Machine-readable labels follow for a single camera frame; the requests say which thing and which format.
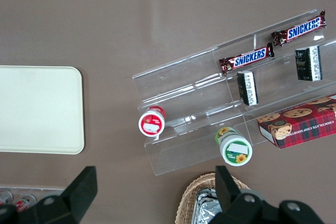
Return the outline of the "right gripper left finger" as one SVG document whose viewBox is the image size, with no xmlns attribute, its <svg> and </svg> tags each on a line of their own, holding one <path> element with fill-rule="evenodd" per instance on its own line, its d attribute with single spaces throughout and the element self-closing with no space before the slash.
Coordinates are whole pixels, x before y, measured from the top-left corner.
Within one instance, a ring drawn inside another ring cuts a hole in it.
<svg viewBox="0 0 336 224">
<path fill-rule="evenodd" d="M 80 223 L 97 192 L 96 167 L 87 166 L 59 196 L 47 196 L 20 212 L 14 205 L 1 206 L 1 223 Z"/>
</svg>

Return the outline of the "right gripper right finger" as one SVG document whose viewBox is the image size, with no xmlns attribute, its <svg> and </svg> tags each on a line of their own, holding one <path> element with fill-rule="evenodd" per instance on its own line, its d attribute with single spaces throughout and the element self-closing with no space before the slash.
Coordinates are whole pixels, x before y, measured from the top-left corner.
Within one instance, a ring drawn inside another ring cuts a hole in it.
<svg viewBox="0 0 336 224">
<path fill-rule="evenodd" d="M 222 211 L 213 223 L 323 223 L 303 202 L 284 200 L 274 207 L 252 190 L 242 192 L 226 166 L 215 168 L 215 189 Z"/>
</svg>

